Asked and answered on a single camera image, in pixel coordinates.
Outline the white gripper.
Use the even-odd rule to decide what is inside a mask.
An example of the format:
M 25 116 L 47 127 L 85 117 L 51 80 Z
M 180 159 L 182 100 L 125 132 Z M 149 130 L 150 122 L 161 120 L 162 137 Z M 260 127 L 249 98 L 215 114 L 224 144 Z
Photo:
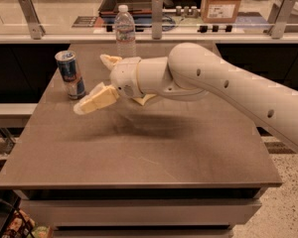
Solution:
M 126 98 L 143 96 L 137 79 L 140 57 L 122 59 L 122 57 L 101 55 L 100 60 L 111 70 L 112 85 L 105 85 L 101 82 L 89 95 L 82 98 L 74 106 L 74 112 L 78 115 L 88 114 L 114 104 L 119 98 L 119 94 Z

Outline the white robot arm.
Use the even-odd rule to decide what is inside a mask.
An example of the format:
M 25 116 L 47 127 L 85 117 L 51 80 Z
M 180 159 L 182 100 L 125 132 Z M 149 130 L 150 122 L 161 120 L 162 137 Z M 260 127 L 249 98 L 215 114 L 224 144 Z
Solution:
M 118 98 L 195 101 L 213 93 L 298 154 L 298 91 L 239 68 L 193 43 L 173 47 L 166 57 L 121 59 L 102 55 L 110 83 L 100 83 L 74 106 L 83 115 Z

